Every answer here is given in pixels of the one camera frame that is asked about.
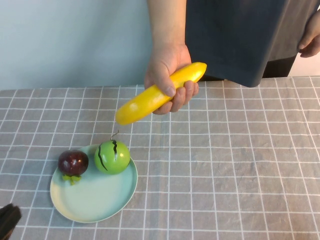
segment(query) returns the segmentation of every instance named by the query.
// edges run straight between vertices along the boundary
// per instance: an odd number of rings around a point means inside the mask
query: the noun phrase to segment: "tablecloth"
[[[320,239],[320,77],[201,82],[179,112],[115,123],[143,90],[0,91],[0,207],[22,211],[12,240]],[[133,198],[98,223],[66,219],[49,192],[59,154],[118,130]]]

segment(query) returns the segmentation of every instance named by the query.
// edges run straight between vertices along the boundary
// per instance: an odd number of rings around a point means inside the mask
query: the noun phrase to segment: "white wall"
[[[0,90],[142,84],[146,0],[0,1]]]
[[[320,53],[309,58],[296,57],[289,77],[320,76]]]

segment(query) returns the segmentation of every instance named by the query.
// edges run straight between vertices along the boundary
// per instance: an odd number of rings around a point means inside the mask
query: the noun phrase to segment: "hand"
[[[307,23],[299,49],[302,58],[309,58],[320,52],[320,10]]]
[[[153,48],[145,74],[144,87],[147,89],[156,84],[164,94],[173,98],[154,111],[154,114],[163,115],[177,112],[193,96],[198,94],[199,85],[197,83],[187,81],[184,87],[176,90],[170,79],[171,74],[189,64],[191,64],[191,58],[185,44],[167,43]]]

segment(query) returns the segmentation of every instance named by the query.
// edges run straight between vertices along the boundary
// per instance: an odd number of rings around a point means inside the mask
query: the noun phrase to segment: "yellow banana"
[[[183,87],[187,81],[198,82],[206,69],[205,63],[194,62],[173,73],[170,79],[177,89]],[[115,120],[120,125],[132,124],[151,114],[171,99],[163,94],[156,85],[152,85],[120,107],[115,114]]]

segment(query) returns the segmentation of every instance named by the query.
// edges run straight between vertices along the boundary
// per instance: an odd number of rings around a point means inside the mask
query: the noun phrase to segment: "light blue plate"
[[[89,166],[81,180],[71,185],[55,170],[50,184],[54,207],[67,219],[79,223],[94,223],[112,217],[132,198],[138,182],[138,172],[131,159],[128,167],[116,175],[98,171],[94,154],[99,145],[80,148],[89,157]]]

